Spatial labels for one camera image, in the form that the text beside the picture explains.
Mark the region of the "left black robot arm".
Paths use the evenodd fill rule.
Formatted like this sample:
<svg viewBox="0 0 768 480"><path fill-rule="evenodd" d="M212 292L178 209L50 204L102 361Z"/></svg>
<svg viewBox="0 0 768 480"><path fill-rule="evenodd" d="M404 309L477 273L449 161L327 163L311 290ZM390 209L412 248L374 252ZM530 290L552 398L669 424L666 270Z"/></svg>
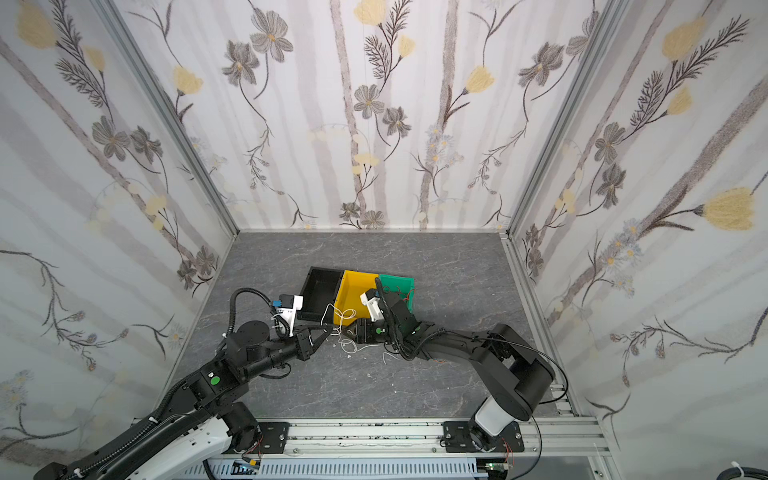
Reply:
<svg viewBox="0 0 768 480"><path fill-rule="evenodd" d="M245 293L267 304L274 330L262 321L236 325L237 299ZM248 392L250 381L277 380L271 370L286 367L293 359L309 360L331 332L328 324L292 327L266 294L238 288L230 296L227 328L211 360L170 387L151 413L114 440L67 465L51 462L34 477L127 479L155 457L169 455L172 443L211 423L221 424L224 437L238 449L249 448L257 440L258 422L238 399Z"/></svg>

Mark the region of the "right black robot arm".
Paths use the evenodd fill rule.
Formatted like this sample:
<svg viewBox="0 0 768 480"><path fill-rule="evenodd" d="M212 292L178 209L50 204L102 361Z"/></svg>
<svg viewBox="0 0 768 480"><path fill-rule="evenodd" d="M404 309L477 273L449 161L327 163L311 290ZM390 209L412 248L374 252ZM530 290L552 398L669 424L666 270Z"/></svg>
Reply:
<svg viewBox="0 0 768 480"><path fill-rule="evenodd" d="M361 295L369 315L342 328L357 344L383 344L405 361L444 360L472 366L488 391L467 421L443 423L449 453L522 452L519 423L529 421L556 379L555 363L513 328L498 324L481 332L452 330L422 321L394 292L376 287Z"/></svg>

